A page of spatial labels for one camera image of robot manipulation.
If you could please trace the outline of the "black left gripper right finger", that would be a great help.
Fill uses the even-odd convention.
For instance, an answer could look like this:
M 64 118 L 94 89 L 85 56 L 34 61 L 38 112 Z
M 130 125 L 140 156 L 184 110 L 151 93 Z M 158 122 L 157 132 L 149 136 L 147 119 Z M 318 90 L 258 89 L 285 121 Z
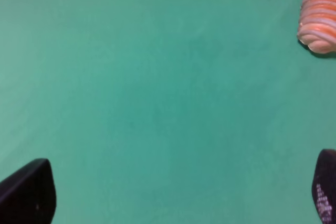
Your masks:
M 312 198 L 323 224 L 335 224 L 335 150 L 323 149 L 317 158 Z

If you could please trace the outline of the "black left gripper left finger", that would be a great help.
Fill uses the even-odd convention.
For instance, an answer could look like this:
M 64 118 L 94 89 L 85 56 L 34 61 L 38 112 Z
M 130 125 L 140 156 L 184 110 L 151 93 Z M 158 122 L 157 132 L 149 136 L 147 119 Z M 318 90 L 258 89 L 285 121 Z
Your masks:
M 1 223 L 50 224 L 57 206 L 51 163 L 37 158 L 1 181 Z

